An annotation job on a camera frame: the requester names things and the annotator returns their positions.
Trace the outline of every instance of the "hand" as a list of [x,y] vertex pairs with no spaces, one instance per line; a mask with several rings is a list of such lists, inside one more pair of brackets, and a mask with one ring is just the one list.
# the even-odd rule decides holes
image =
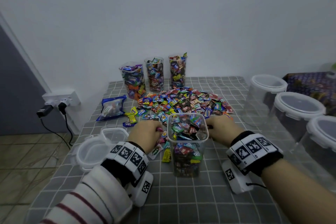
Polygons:
[[235,139],[244,129],[239,127],[233,120],[227,116],[211,116],[205,120],[207,125],[212,126],[209,128],[209,136],[213,140],[230,147],[231,142]]
[[156,131],[156,128],[162,128],[161,123],[157,120],[140,121],[132,129],[128,141],[138,144],[145,154],[149,154],[162,135],[162,132]]

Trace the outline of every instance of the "gray door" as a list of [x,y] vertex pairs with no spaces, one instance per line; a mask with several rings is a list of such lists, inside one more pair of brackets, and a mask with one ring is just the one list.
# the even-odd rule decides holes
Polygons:
[[[0,135],[49,133],[36,112],[43,107],[45,91],[0,27]],[[47,128],[66,132],[58,110],[43,118]]]

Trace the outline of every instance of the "blue candy bag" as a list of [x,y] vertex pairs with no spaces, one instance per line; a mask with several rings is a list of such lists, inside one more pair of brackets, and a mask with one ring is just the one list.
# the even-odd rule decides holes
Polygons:
[[126,98],[127,98],[126,95],[119,96],[116,98],[104,98],[101,101],[103,109],[96,121],[110,120],[123,116],[125,113],[123,112],[123,105]]

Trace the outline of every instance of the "tiled floor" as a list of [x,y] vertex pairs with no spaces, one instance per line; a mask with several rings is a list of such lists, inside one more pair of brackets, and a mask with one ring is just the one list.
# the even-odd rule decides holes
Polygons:
[[[69,134],[60,135],[69,142]],[[0,224],[23,223],[30,203],[68,151],[55,134],[0,136]]]

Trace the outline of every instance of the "wall outlet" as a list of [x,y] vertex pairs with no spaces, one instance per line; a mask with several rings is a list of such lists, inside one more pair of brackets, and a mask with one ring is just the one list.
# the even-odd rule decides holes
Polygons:
[[45,102],[53,103],[58,106],[62,99],[68,99],[70,106],[76,106],[81,103],[74,90],[58,90],[52,93],[46,93],[42,96]]

